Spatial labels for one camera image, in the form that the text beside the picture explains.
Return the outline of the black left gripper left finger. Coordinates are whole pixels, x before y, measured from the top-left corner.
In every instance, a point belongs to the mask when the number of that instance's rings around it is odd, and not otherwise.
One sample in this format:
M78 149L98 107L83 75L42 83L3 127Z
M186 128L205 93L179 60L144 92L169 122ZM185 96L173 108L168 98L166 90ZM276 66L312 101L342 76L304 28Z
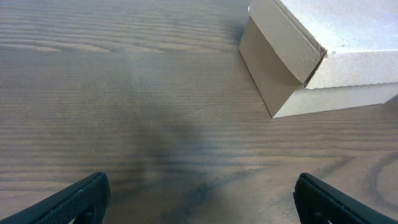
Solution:
M1 224L101 224L109 198L107 175L104 172L95 172L1 220Z

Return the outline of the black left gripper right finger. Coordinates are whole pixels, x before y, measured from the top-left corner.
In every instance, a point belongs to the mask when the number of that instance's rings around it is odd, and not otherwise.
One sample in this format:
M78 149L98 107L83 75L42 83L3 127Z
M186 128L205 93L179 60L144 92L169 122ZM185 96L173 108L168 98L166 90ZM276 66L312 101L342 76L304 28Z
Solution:
M397 224L308 173L301 173L293 192L301 224Z

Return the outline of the brown cardboard box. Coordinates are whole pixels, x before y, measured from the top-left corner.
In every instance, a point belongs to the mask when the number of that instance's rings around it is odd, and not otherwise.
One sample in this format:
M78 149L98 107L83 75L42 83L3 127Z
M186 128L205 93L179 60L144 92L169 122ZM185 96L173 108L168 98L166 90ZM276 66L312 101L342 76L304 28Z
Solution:
M254 0L239 51L272 118L397 95L396 0Z

